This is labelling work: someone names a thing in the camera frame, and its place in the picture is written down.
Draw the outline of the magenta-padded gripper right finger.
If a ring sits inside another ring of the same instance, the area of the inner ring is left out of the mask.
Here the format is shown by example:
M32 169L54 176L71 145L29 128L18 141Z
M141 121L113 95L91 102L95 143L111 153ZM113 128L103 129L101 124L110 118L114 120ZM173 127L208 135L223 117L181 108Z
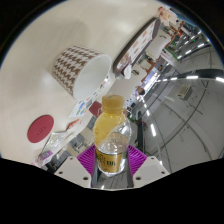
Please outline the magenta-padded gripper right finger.
M155 156L147 157L139 149L129 146L128 167L130 186L140 188L169 174Z

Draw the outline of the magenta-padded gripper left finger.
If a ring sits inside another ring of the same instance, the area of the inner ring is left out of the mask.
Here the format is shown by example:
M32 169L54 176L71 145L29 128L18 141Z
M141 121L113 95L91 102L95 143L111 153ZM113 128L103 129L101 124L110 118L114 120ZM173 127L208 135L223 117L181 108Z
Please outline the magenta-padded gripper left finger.
M55 175L84 188L93 187L97 183L95 146L92 145L77 157L69 156Z

